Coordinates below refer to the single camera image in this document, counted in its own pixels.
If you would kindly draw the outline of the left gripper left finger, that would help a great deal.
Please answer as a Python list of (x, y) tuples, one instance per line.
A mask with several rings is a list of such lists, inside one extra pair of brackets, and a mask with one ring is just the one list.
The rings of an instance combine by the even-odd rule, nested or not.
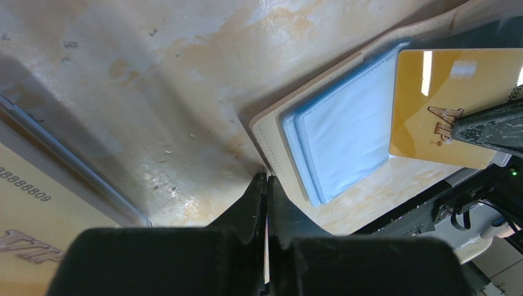
[(257, 173), (204, 227), (92, 228), (69, 247), (48, 295), (260, 295), (265, 190)]

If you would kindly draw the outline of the clear plastic card tray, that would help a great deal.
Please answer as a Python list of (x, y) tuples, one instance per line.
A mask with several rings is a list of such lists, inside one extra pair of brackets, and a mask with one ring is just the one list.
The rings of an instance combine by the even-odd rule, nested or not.
[(87, 204), (123, 227), (146, 227), (148, 217), (124, 195), (1, 94), (1, 141)]

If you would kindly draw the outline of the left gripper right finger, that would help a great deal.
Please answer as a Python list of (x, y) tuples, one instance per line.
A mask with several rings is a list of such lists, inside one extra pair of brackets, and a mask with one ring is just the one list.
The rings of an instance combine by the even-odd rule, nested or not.
[(460, 263), (433, 238), (335, 236), (267, 184), (271, 295), (472, 295)]

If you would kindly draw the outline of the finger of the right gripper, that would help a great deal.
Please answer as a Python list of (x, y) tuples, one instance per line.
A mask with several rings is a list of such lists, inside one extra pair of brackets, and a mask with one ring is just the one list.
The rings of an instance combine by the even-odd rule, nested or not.
[(451, 138), (522, 158), (522, 101), (507, 102), (458, 119)]

